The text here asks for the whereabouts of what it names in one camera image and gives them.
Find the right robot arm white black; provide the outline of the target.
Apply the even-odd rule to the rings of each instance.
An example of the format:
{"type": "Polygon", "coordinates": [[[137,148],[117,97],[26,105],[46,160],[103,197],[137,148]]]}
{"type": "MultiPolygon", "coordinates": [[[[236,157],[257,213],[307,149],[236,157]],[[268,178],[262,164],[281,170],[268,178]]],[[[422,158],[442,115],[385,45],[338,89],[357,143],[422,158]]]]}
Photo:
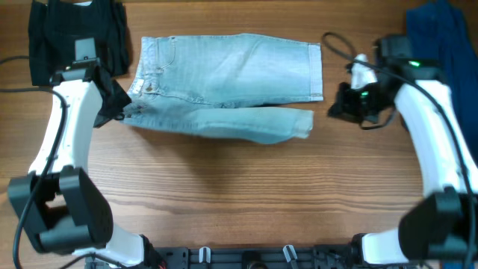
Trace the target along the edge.
{"type": "Polygon", "coordinates": [[[433,60],[412,57],[404,35],[376,41],[376,63],[353,46],[341,53],[350,82],[339,86],[328,115],[366,131],[379,114],[400,115],[419,160],[423,199],[394,229],[355,235],[349,266],[386,268],[428,260],[477,260],[477,166],[454,114],[451,90],[433,60]]]}

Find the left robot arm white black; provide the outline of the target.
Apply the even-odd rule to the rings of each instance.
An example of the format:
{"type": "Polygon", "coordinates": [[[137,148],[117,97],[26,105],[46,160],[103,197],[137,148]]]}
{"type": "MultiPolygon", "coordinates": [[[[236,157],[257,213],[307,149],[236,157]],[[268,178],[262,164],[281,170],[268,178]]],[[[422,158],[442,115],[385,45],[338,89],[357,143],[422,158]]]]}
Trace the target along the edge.
{"type": "Polygon", "coordinates": [[[44,88],[54,100],[42,146],[28,173],[7,187],[19,218],[12,251],[16,268],[22,234],[38,253],[90,257],[116,268],[138,268],[146,261],[145,239],[114,223],[111,207],[87,174],[93,129],[123,120],[131,102],[103,57],[94,38],[76,40],[74,60],[57,69],[44,88]]]}

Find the light blue denim shorts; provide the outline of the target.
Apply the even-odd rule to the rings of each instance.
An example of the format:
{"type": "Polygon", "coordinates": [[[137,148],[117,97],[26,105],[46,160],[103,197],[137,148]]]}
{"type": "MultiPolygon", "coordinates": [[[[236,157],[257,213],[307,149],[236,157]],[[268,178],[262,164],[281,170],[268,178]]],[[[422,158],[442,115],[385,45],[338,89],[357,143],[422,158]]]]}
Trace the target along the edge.
{"type": "Polygon", "coordinates": [[[143,37],[126,125],[275,144],[314,125],[323,99],[318,43],[260,34],[143,37]]]}

